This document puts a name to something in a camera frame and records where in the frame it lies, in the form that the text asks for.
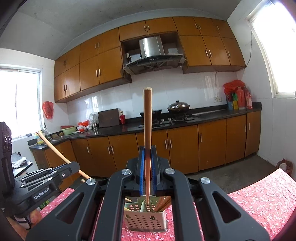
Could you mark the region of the person's left hand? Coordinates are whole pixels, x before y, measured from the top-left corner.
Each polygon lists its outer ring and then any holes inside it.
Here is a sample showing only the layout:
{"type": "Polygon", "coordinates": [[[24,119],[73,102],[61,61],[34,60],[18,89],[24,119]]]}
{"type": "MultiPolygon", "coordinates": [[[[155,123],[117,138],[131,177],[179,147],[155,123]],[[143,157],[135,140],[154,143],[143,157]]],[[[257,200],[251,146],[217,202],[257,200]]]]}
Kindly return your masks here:
{"type": "Polygon", "coordinates": [[[33,210],[27,218],[11,218],[7,217],[8,222],[13,227],[13,229],[18,233],[22,240],[26,240],[26,236],[31,228],[37,225],[42,220],[42,215],[40,213],[41,209],[38,207],[33,210]]]}

